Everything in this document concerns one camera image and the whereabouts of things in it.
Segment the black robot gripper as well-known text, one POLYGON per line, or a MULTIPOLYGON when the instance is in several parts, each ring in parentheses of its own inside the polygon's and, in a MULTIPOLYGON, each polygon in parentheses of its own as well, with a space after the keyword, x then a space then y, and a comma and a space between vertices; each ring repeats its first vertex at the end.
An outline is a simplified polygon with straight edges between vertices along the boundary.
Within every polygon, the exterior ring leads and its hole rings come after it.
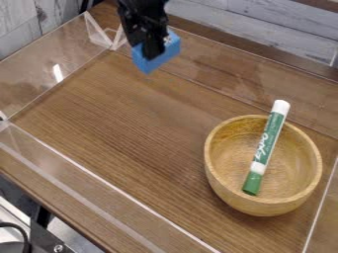
POLYGON ((143 42, 143 56, 155 59, 165 51, 165 27, 143 27, 147 25, 164 26, 168 23, 165 4, 168 0, 117 0, 117 14, 124 34, 131 46, 143 42))

